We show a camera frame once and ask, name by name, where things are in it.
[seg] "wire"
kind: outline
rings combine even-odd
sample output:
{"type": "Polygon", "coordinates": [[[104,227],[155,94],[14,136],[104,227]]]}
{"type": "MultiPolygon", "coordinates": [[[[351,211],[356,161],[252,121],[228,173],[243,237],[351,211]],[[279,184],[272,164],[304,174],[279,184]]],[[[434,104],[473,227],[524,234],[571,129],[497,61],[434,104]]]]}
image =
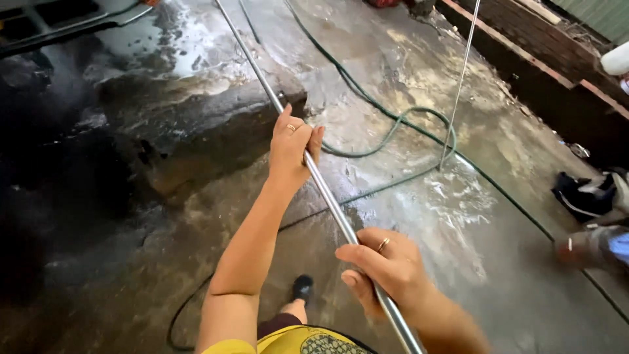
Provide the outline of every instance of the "wire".
{"type": "MultiPolygon", "coordinates": [[[[343,79],[345,80],[345,82],[350,86],[350,88],[352,88],[354,91],[357,92],[358,95],[360,95],[361,97],[363,97],[363,99],[365,101],[367,101],[369,104],[371,104],[374,108],[378,109],[379,111],[381,111],[385,116],[395,120],[395,124],[391,127],[391,129],[389,130],[389,132],[384,136],[384,138],[382,139],[382,141],[377,144],[374,148],[371,148],[367,151],[364,152],[351,152],[351,151],[342,151],[340,149],[337,149],[335,147],[333,147],[332,145],[328,144],[327,142],[323,142],[323,150],[325,152],[328,152],[330,154],[333,154],[335,156],[341,156],[341,157],[350,157],[350,158],[354,158],[354,157],[364,157],[364,156],[369,156],[372,154],[375,154],[376,152],[378,152],[379,150],[381,150],[390,140],[391,137],[393,135],[393,133],[399,128],[399,125],[405,124],[408,127],[411,127],[412,129],[416,130],[417,132],[431,138],[432,141],[436,142],[437,144],[440,145],[444,145],[444,142],[442,140],[440,140],[438,137],[436,137],[435,135],[433,135],[432,133],[424,130],[423,128],[409,122],[406,119],[406,116],[411,113],[411,112],[426,112],[426,113],[430,113],[432,115],[434,115],[435,117],[439,118],[446,126],[446,128],[448,128],[449,126],[449,121],[448,118],[445,117],[445,115],[443,115],[440,112],[437,112],[435,110],[433,110],[432,108],[429,107],[424,107],[424,106],[414,106],[411,107],[409,109],[407,109],[406,111],[402,112],[402,114],[395,114],[391,111],[389,111],[387,108],[385,108],[384,106],[382,106],[378,101],[376,101],[368,92],[366,92],[357,82],[356,80],[354,80],[354,78],[347,72],[347,70],[341,65],[341,63],[339,63],[338,60],[336,60],[336,58],[334,58],[332,56],[332,54],[328,53],[327,50],[325,50],[325,48],[323,48],[321,46],[321,44],[319,44],[319,42],[317,42],[317,40],[312,36],[312,34],[310,34],[310,32],[308,31],[308,29],[303,25],[303,23],[301,22],[301,20],[299,19],[299,16],[297,15],[297,13],[295,12],[294,8],[292,7],[291,3],[289,3],[288,0],[284,0],[284,2],[286,3],[287,7],[289,8],[291,14],[293,15],[295,21],[297,22],[297,24],[299,25],[299,27],[301,28],[301,30],[304,32],[304,34],[308,37],[308,39],[310,40],[310,42],[312,42],[312,44],[321,52],[321,54],[323,54],[338,70],[339,74],[341,75],[341,77],[343,77],[343,79]]],[[[255,29],[253,29],[253,27],[251,26],[251,29],[254,33],[254,37],[258,38],[258,35],[255,33],[255,29]]],[[[553,235],[550,233],[550,231],[548,231],[536,218],[534,218],[531,213],[529,213],[525,207],[523,207],[522,205],[520,205],[511,195],[509,195],[509,193],[507,193],[506,190],[504,190],[504,188],[502,188],[498,182],[496,182],[493,178],[491,178],[487,173],[485,173],[485,171],[483,171],[479,166],[477,166],[473,161],[471,161],[470,159],[467,158],[467,156],[463,155],[462,153],[460,153],[459,151],[456,151],[456,133],[454,131],[454,128],[452,128],[450,130],[450,136],[452,137],[452,145],[450,146],[450,151],[448,152],[448,154],[445,156],[445,159],[450,158],[452,155],[456,154],[459,158],[463,159],[467,164],[469,164],[470,166],[472,166],[474,168],[474,170],[476,170],[483,178],[485,178],[488,182],[490,182],[491,185],[493,185],[493,187],[495,187],[500,194],[502,194],[505,198],[507,198],[507,200],[509,200],[509,202],[511,202],[522,214],[524,214],[525,217],[527,217],[528,220],[530,220],[535,226],[537,226],[537,228],[552,242],[555,241],[555,238],[553,237],[553,235]]],[[[347,203],[351,203],[354,202],[358,199],[361,198],[365,198],[368,197],[372,194],[378,193],[380,191],[386,190],[388,188],[397,186],[401,183],[413,180],[415,178],[418,178],[420,176],[423,176],[429,172],[432,172],[434,170],[436,170],[439,167],[439,163],[436,163],[434,166],[424,170],[424,171],[420,171],[417,173],[411,173],[409,175],[403,176],[397,180],[394,180],[390,183],[387,183],[385,185],[382,186],[378,186],[375,188],[372,188],[370,190],[366,190],[363,191],[362,193],[359,193],[358,195],[354,196],[354,197],[350,197],[350,198],[346,198],[344,200],[339,201],[339,205],[345,205],[347,203]]],[[[319,215],[323,212],[326,212],[328,210],[328,208],[323,208],[317,212],[313,212],[312,214],[309,214],[305,217],[302,217],[301,219],[295,220],[287,225],[284,225],[282,227],[279,228],[278,232],[281,232],[283,230],[286,230],[292,226],[297,225],[298,223],[309,219],[315,215],[319,215]]],[[[611,298],[611,295],[594,279],[594,277],[590,274],[589,271],[587,270],[581,270],[581,273],[583,273],[583,275],[585,275],[585,277],[594,285],[594,287],[596,287],[597,290],[599,290],[599,292],[601,293],[601,295],[610,303],[610,305],[612,306],[612,308],[618,313],[618,315],[627,323],[629,324],[629,317],[623,312],[622,308],[616,303],[615,300],[613,300],[611,298]]],[[[185,308],[185,306],[188,304],[188,302],[190,302],[190,300],[196,295],[197,292],[199,292],[199,290],[201,290],[211,279],[212,276],[214,275],[214,273],[210,274],[210,276],[208,276],[205,280],[203,280],[203,283],[200,284],[200,286],[190,295],[188,296],[188,298],[184,301],[183,304],[181,304],[181,306],[177,309],[177,312],[175,313],[174,317],[172,318],[172,320],[170,321],[170,326],[168,328],[168,333],[167,333],[167,344],[178,351],[193,351],[194,347],[193,346],[179,346],[179,345],[175,345],[175,343],[172,340],[172,329],[174,327],[175,322],[177,321],[177,317],[179,316],[179,314],[183,311],[183,309],[185,308]]]]}

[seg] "white bottle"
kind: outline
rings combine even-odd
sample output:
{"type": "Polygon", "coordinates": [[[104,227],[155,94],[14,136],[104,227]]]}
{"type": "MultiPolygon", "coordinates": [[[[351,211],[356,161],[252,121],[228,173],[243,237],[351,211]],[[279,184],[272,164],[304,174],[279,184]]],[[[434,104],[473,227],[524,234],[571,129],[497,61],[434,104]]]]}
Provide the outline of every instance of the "white bottle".
{"type": "Polygon", "coordinates": [[[629,72],[629,42],[618,46],[601,58],[603,69],[609,75],[622,75],[629,72]]]}

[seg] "yellow clothing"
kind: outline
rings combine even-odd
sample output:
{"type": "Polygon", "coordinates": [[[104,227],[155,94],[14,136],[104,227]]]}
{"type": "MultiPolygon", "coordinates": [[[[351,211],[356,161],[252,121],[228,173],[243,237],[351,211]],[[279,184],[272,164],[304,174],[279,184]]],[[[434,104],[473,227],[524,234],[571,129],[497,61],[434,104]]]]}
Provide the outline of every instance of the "yellow clothing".
{"type": "MultiPolygon", "coordinates": [[[[258,341],[258,354],[369,354],[346,337],[324,329],[288,326],[258,341]]],[[[203,354],[256,354],[243,340],[224,340],[210,346],[203,354]]]]}

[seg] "left hand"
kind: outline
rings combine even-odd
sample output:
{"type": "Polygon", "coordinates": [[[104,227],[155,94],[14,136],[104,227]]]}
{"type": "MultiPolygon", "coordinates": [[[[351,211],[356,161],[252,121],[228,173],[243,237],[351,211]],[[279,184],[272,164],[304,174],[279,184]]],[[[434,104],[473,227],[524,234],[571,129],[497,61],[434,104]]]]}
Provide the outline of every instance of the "left hand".
{"type": "Polygon", "coordinates": [[[302,119],[291,117],[291,112],[292,106],[288,104],[273,128],[269,180],[281,185],[292,196],[310,177],[310,171],[303,163],[304,150],[308,149],[314,161],[319,163],[325,128],[312,129],[302,119]]]}

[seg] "black shoe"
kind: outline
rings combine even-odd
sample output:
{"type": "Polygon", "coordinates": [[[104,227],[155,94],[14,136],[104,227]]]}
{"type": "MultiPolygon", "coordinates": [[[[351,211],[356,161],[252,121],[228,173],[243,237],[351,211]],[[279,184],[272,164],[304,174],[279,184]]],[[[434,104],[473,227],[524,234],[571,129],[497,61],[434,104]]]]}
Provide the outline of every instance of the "black shoe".
{"type": "Polygon", "coordinates": [[[313,292],[314,281],[309,275],[302,274],[292,283],[291,302],[302,299],[308,305],[308,300],[313,292]]]}

